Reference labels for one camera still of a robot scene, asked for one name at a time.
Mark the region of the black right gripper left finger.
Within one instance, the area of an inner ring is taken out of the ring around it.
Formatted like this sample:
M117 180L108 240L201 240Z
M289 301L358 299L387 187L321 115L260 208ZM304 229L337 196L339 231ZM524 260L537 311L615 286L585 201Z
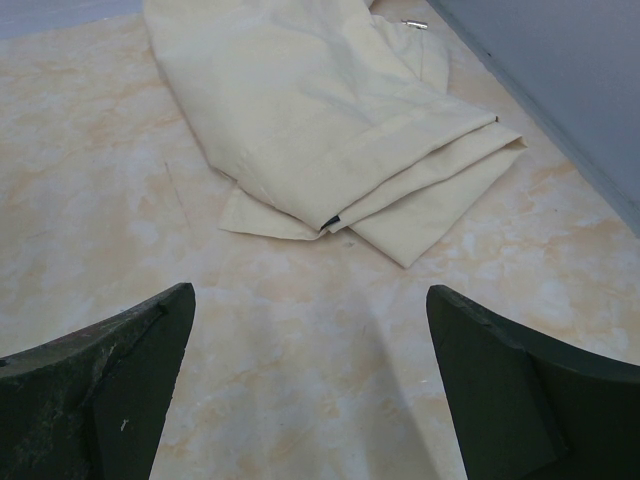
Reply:
M2 358L2 478L149 478L194 317L179 283Z

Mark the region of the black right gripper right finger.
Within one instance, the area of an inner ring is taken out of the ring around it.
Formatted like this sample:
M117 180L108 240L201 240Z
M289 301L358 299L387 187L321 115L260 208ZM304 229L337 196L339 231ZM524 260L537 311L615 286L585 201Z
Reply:
M445 285L429 288L426 314L468 478L638 478L638 366Z

